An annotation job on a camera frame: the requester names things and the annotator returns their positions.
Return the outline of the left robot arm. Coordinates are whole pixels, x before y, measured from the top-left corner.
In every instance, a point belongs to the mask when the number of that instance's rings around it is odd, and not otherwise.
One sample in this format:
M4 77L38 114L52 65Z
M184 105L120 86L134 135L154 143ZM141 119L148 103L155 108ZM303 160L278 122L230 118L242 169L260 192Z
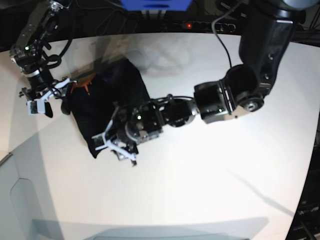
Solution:
M138 145L153 140L162 127L182 127L196 115L207 123L255 112L270 94L282 57L302 12L315 0L251 0L239 44L241 64L224 78L194 87L193 97L167 95L116 105L105 130L92 137L96 151L110 149L133 165Z

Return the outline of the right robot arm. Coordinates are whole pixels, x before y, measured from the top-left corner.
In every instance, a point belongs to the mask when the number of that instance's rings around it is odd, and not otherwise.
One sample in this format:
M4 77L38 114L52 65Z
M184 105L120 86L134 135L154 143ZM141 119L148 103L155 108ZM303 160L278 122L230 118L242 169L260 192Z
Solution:
M10 59L19 67L30 86L23 87L18 93L19 97L26 98L29 115L44 114L52 118L50 98L62 101L63 114L71 113L67 94L74 81L69 77L56 80L50 70L61 65L62 58L74 39L74 21L71 23L71 31L62 51L52 55L45 52L52 48L48 39L59 27L59 14L69 11L71 5L70 0L41 0L31 12L25 27L9 51Z

